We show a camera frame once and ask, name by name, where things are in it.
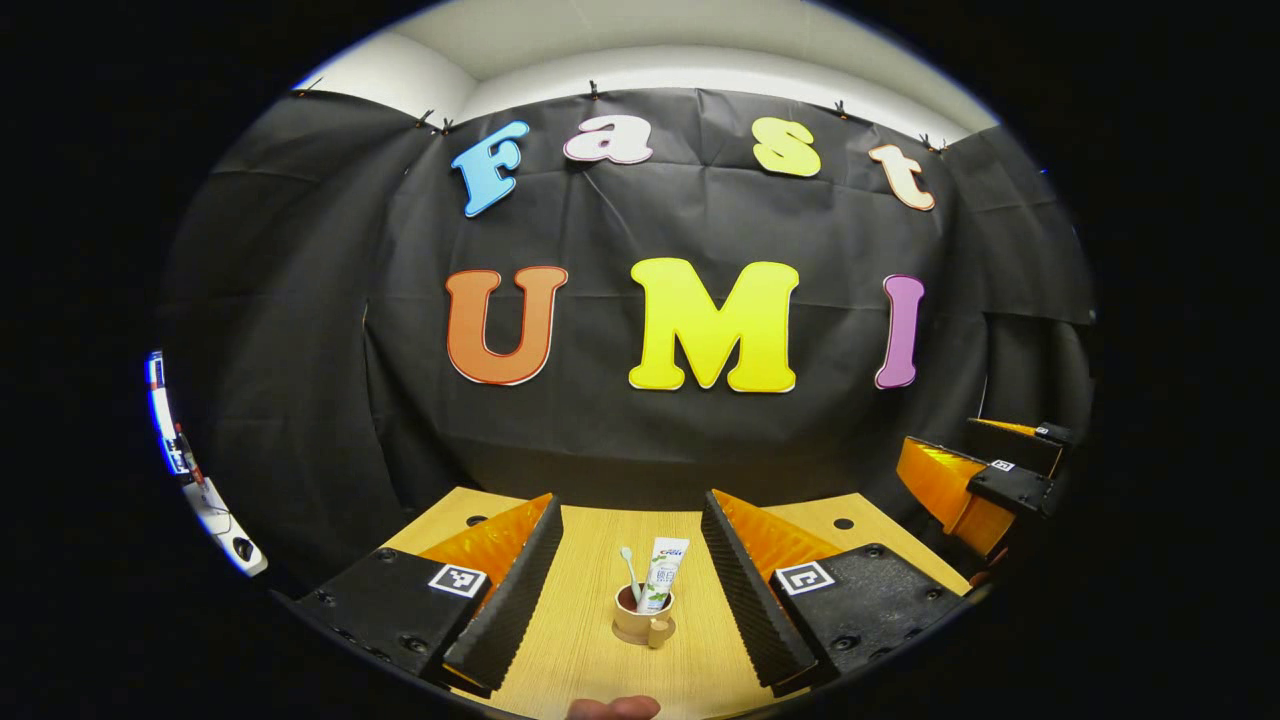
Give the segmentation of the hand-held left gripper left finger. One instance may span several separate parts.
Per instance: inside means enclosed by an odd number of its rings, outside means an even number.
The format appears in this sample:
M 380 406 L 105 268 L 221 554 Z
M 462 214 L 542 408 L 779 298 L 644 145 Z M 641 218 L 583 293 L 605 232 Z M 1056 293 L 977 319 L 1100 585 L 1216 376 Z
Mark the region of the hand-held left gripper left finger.
M 291 611 L 420 682 L 489 698 L 529 630 L 564 527 L 547 493 L 429 550 L 374 550 Z

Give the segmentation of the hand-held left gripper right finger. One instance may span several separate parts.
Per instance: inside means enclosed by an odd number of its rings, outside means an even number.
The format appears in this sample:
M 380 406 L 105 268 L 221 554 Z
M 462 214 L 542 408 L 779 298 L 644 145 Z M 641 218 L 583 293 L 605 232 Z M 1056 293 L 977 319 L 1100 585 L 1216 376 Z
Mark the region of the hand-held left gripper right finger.
M 969 609 L 886 544 L 840 550 L 718 489 L 701 533 L 756 678 L 777 697 L 865 675 Z

